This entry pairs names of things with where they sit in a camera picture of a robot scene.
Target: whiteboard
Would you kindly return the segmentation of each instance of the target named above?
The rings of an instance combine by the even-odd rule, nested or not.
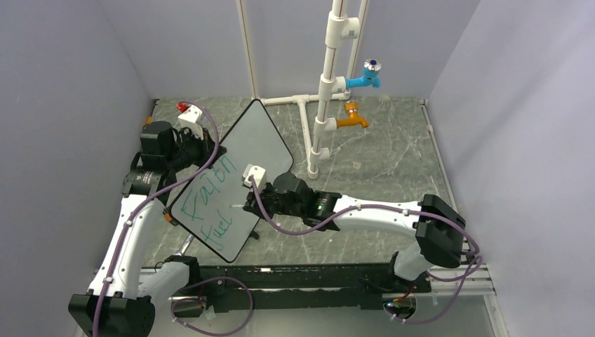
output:
[[[250,190],[242,186],[248,164],[267,170],[267,180],[291,169],[293,157],[259,100],[250,102],[225,134],[227,148],[212,169],[188,182],[170,205],[181,226],[228,263],[239,255],[258,217],[231,205],[246,203]]]

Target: blue faucet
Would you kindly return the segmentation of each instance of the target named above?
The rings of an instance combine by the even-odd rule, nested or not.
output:
[[[358,79],[345,79],[345,86],[347,89],[349,89],[355,88],[357,86],[369,86],[372,84],[373,88],[379,88],[379,71],[380,63],[377,60],[366,60],[366,62],[363,64],[363,76]]]

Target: gray marble surface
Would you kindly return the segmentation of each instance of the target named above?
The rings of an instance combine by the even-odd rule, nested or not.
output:
[[[330,159],[321,163],[318,179],[307,177],[307,162],[303,145],[300,112],[297,105],[270,105],[267,107],[273,122],[294,156],[292,172],[305,179],[315,190],[336,191],[377,201],[413,201],[426,193],[437,194],[448,201],[446,186],[441,175],[436,153],[429,137],[426,122],[417,98],[413,97],[361,97],[360,115],[368,120],[366,129],[360,126],[341,128],[330,134],[323,146],[331,149]],[[154,120],[166,120],[178,127],[180,99],[162,99],[157,102]],[[224,133],[248,106],[250,98],[198,98],[207,107],[219,131]],[[343,102],[333,101],[329,117],[343,119]],[[318,103],[308,103],[309,124],[316,116]],[[179,172],[178,180],[196,170]],[[174,190],[173,201],[180,191]],[[307,228],[299,218],[278,217],[289,230]],[[395,251],[402,250],[411,240],[395,234],[351,230],[341,232],[313,232],[290,237],[260,221],[255,229],[259,240],[249,239],[236,265],[300,264],[300,263],[363,263],[387,262]],[[157,262],[175,253],[188,233],[160,220],[147,255],[145,265]],[[202,265],[227,264],[219,256],[194,240],[187,255],[196,256]]]

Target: orange faucet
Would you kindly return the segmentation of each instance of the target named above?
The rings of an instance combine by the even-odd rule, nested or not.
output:
[[[357,109],[357,102],[348,100],[345,103],[345,112],[347,113],[347,118],[337,119],[337,128],[342,128],[343,126],[355,126],[357,124],[361,125],[362,128],[367,128],[368,121],[357,114]]]

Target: black whiteboard frame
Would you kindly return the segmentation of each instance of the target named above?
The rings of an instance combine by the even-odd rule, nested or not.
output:
[[[287,147],[287,143],[285,143],[285,140],[281,136],[281,133],[279,132],[277,126],[273,122],[273,119],[271,119],[271,115],[267,111],[267,108],[265,107],[264,104],[262,104],[262,101],[259,100],[259,99],[257,99],[257,98],[254,99],[254,100],[252,100],[250,102],[250,104],[248,104],[248,106],[246,107],[246,109],[244,109],[244,111],[240,114],[240,116],[232,124],[232,126],[229,128],[229,130],[223,135],[223,138],[221,138],[221,141],[220,141],[221,146],[224,146],[223,142],[225,141],[225,138],[227,137],[227,135],[229,135],[234,130],[234,127],[236,126],[236,124],[238,124],[238,122],[248,112],[248,110],[250,109],[250,107],[252,106],[252,104],[254,104],[255,102],[258,102],[258,103],[260,103],[262,105],[262,108],[265,111],[265,114],[267,114],[267,117],[269,118],[269,121],[271,121],[271,126],[275,129],[275,131],[279,135],[279,139],[281,139],[281,142],[283,142],[283,145],[285,145],[285,148],[287,149],[287,153],[289,153],[289,157],[291,157],[291,165],[289,166],[289,169],[288,169],[288,171],[290,171],[291,168],[293,168],[293,164],[295,163],[295,159],[293,158],[293,155],[291,154],[291,151],[289,150],[289,147]],[[202,242],[202,244],[204,244],[205,246],[207,246],[213,253],[217,254],[217,256],[219,256],[223,261],[225,261],[227,263],[233,263],[238,258],[238,256],[240,255],[241,251],[243,250],[244,246],[246,245],[246,242],[248,242],[248,239],[250,239],[250,236],[246,237],[246,240],[244,241],[242,247],[238,251],[238,254],[236,255],[236,257],[233,260],[229,261],[229,260],[226,260],[221,254],[219,254],[215,249],[213,249],[211,246],[209,246],[207,243],[205,243],[205,241],[203,241],[198,235],[194,234],[188,227],[184,226],[184,224],[181,223],[178,219],[176,219],[173,216],[173,214],[171,213],[171,206],[173,206],[178,201],[178,199],[180,198],[180,196],[184,194],[184,191],[188,188],[188,186],[190,186],[190,184],[192,183],[193,180],[194,179],[188,180],[188,183],[186,183],[186,185],[184,185],[184,187],[182,188],[182,190],[180,191],[180,193],[178,193],[178,195],[175,196],[175,198],[171,202],[171,204],[169,204],[169,206],[166,207],[166,211],[167,211],[167,213],[170,214],[171,218],[175,221],[175,224],[176,225],[182,226],[188,233],[192,234],[192,236],[194,236],[196,239],[198,239],[200,242]],[[258,224],[258,220],[256,220],[256,223],[254,223],[254,226],[252,227],[252,230],[250,230],[250,232],[252,232],[254,230],[254,228],[256,228],[256,225],[257,224]]]

